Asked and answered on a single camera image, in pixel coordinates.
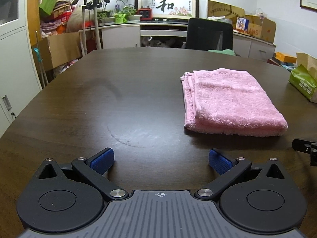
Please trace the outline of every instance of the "green tissue box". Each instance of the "green tissue box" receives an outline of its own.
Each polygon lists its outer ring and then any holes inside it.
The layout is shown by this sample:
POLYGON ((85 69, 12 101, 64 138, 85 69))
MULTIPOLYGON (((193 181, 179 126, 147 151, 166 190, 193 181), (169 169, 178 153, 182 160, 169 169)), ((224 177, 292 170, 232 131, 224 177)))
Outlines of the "green tissue box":
POLYGON ((317 82, 302 64, 292 70, 289 82, 310 102, 317 103, 317 82))
POLYGON ((42 17, 48 17, 51 15, 54 6, 57 0, 42 0, 42 3, 39 5, 40 15, 42 17))

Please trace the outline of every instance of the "blender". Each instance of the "blender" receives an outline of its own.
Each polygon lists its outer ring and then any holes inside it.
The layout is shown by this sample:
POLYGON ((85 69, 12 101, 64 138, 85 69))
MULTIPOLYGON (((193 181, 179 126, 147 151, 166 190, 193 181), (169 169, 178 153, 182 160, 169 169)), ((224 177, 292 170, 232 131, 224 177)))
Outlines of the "blender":
POLYGON ((141 8, 137 13, 141 15, 141 20, 152 20, 152 0, 141 0, 141 8))

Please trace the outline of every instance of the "cabinet door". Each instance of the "cabinet door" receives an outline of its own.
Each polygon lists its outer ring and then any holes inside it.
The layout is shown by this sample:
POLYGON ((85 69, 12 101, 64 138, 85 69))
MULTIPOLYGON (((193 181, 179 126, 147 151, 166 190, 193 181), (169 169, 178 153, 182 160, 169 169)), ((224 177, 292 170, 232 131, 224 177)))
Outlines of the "cabinet door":
POLYGON ((275 46, 252 40, 249 58, 267 62, 274 56, 275 46))
POLYGON ((12 106, 9 115, 18 115, 40 91, 26 29, 1 39, 0 47, 0 98, 6 95, 12 106))
POLYGON ((103 28, 103 49, 140 47, 140 25, 103 28))
POLYGON ((3 106, 0 102, 0 138, 2 136, 2 134, 6 131, 6 129, 9 127, 10 122, 7 119, 7 116, 3 110, 3 106))
POLYGON ((0 1, 0 36, 26 25, 25 0, 0 1))
POLYGON ((233 51, 243 58, 248 58, 250 53, 251 40, 246 37, 233 35, 233 51))

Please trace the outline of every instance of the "drawer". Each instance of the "drawer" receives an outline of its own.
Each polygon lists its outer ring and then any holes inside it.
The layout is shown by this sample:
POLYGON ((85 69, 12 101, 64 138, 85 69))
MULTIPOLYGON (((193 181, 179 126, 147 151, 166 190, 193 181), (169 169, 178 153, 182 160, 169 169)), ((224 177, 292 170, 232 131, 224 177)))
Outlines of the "drawer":
POLYGON ((274 52, 275 46, 253 40, 250 47, 249 58, 267 62, 268 59, 274 56, 274 52))

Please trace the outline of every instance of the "cabinet handle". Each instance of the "cabinet handle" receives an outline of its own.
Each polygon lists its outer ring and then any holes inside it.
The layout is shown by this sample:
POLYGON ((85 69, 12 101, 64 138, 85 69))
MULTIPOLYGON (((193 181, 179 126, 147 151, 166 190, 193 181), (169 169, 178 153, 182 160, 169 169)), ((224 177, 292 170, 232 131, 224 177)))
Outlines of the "cabinet handle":
POLYGON ((5 105, 5 107, 7 108, 8 111, 10 111, 10 109, 12 108, 11 104, 10 104, 10 101, 8 99, 8 96, 7 95, 4 95, 4 97, 2 97, 2 101, 5 105))

